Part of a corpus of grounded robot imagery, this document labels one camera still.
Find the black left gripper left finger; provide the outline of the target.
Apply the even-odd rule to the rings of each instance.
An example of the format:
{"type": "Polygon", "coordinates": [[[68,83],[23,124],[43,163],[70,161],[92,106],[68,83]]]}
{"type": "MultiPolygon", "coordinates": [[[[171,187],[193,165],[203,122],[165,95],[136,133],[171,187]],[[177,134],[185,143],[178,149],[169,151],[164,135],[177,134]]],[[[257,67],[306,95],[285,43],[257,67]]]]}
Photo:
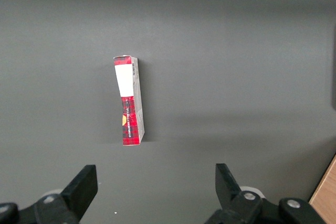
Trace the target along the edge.
{"type": "Polygon", "coordinates": [[[1,223],[79,223],[97,192],[96,165],[86,165],[60,193],[43,196],[25,209],[1,203],[1,223]]]}

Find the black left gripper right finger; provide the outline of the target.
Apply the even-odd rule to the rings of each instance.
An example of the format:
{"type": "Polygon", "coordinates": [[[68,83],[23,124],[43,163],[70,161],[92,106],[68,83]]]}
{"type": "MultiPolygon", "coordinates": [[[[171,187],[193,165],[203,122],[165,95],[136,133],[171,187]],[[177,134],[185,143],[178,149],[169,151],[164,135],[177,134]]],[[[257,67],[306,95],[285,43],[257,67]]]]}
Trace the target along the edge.
{"type": "Polygon", "coordinates": [[[325,223],[306,201],[283,198],[275,205],[251,190],[242,190],[226,164],[216,164],[215,189],[221,209],[206,223],[325,223]]]}

